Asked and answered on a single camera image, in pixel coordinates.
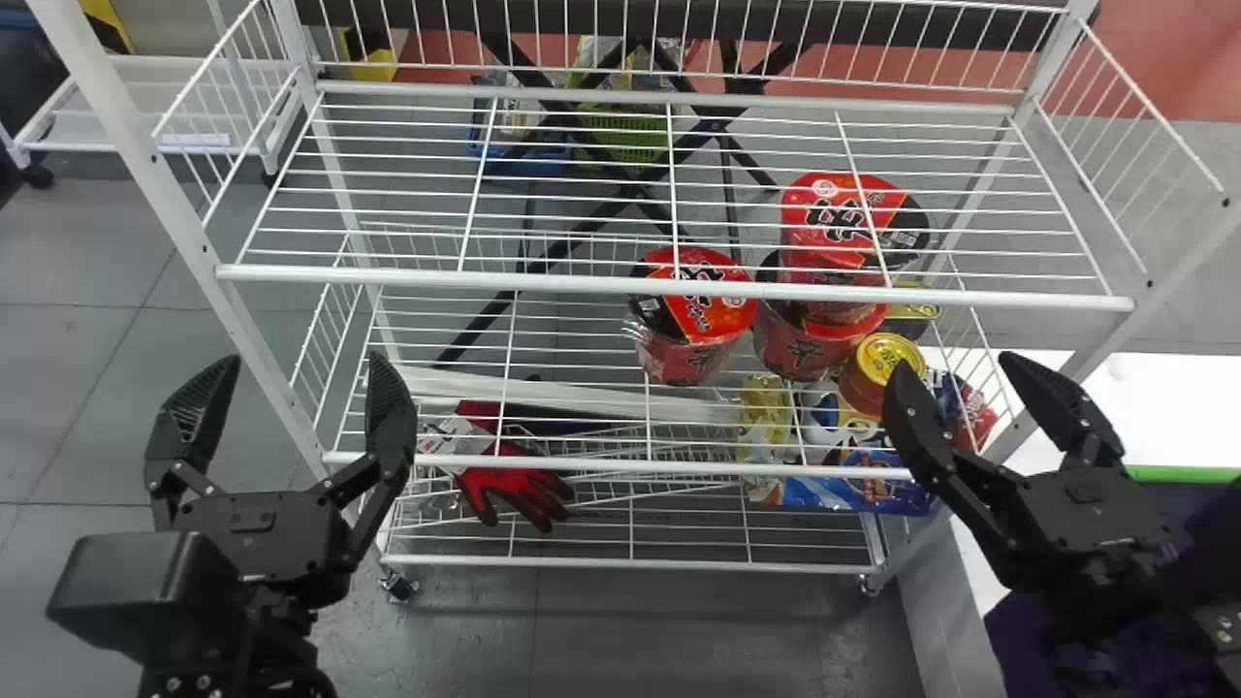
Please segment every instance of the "gold can lid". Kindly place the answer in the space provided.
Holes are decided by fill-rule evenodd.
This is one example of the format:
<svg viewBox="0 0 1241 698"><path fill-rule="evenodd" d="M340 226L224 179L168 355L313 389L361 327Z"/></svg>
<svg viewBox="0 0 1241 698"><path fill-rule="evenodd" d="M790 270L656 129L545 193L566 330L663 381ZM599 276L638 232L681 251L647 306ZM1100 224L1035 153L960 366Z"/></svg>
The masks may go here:
<svg viewBox="0 0 1241 698"><path fill-rule="evenodd" d="M918 279L902 278L892 283L896 288L928 288ZM887 319L890 320L933 320L939 317L939 306L928 303L890 303L887 306Z"/></svg>
<svg viewBox="0 0 1241 698"><path fill-rule="evenodd" d="M917 345L889 332L876 332L862 339L854 359L862 375L875 385L887 385L887 379L902 360L908 361L920 378L927 373L927 363Z"/></svg>

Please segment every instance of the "instant noodle cup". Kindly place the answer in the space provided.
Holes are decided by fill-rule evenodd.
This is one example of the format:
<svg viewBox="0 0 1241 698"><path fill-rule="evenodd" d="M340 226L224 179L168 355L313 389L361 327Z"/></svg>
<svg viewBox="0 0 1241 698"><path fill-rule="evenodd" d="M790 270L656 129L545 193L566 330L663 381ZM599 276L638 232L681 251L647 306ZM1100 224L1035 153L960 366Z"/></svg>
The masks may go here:
<svg viewBox="0 0 1241 698"><path fill-rule="evenodd" d="M793 180L781 200L779 281L882 286L867 210L889 273L917 261L931 241L931 221L912 196L872 175L809 173ZM815 320L848 324L867 315L874 304L817 301L808 307Z"/></svg>
<svg viewBox="0 0 1241 698"><path fill-rule="evenodd" d="M774 281L776 252L768 255L758 281ZM810 381L839 366L887 314L887 306L872 306L870 313L850 324L827 324L810 319L807 303L762 301L755 319L755 354L767 369L791 380Z"/></svg>
<svg viewBox="0 0 1241 698"><path fill-rule="evenodd" d="M726 255L681 246L675 278L751 281ZM674 278L673 248L660 247L634 266L632 276ZM720 296L630 296L629 328L638 343L638 360L652 380L666 385L697 385L715 373L728 350L755 322L758 301Z"/></svg>

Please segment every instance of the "green basket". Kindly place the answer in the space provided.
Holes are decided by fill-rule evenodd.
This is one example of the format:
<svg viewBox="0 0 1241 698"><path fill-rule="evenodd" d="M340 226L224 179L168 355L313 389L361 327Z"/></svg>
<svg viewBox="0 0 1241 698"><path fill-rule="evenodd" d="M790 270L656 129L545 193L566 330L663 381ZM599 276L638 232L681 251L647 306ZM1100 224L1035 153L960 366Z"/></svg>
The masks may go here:
<svg viewBox="0 0 1241 698"><path fill-rule="evenodd" d="M599 104L585 102L577 106L581 112L578 117L586 128L599 129L591 132L594 140L603 145L614 145L607 153L618 163L644 165L668 158L668 133L664 130L664 119L653 118L654 114L639 114L627 111L622 106ZM582 160L588 168L598 168L599 161L586 152L586 148L575 148L575 158Z"/></svg>

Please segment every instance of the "green stripe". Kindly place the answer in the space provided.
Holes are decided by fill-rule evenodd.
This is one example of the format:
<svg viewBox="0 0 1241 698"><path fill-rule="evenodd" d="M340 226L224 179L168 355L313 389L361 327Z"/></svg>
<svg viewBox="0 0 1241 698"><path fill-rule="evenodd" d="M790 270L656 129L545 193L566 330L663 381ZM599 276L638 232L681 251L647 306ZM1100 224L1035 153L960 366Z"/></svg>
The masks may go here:
<svg viewBox="0 0 1241 698"><path fill-rule="evenodd" d="M1126 466L1138 482L1179 482L1185 484L1229 484L1241 477L1241 468L1195 468L1189 466Z"/></svg>

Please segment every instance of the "yellow object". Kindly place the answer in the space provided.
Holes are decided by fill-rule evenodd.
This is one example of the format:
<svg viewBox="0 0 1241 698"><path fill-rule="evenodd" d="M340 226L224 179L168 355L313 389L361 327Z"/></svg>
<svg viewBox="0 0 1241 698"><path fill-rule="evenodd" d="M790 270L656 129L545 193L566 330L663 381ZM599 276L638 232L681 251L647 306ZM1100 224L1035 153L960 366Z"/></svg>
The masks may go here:
<svg viewBox="0 0 1241 698"><path fill-rule="evenodd" d="M396 76L396 53L392 42L382 31L364 31L359 36L354 27L336 27L336 40L345 47L345 57L352 63L349 75L354 79L391 82ZM367 66L366 63L388 63L386 66Z"/></svg>
<svg viewBox="0 0 1241 698"><path fill-rule="evenodd" d="M125 27L120 24L110 0L78 0L78 5L82 6L91 29L104 48L113 53L134 52L134 43L129 41L129 35L125 34Z"/></svg>
<svg viewBox="0 0 1241 698"><path fill-rule="evenodd" d="M897 281L897 288L927 288L921 281ZM939 318L939 306L927 303L890 303L886 319L890 320L933 320Z"/></svg>
<svg viewBox="0 0 1241 698"><path fill-rule="evenodd" d="M858 368L875 385L887 385L902 360L910 363L918 378L927 374L927 363L917 345L900 334L876 332L862 339L856 351Z"/></svg>
<svg viewBox="0 0 1241 698"><path fill-rule="evenodd" d="M741 430L737 435L737 461L778 463L788 443L788 390L779 376L748 375L741 381Z"/></svg>

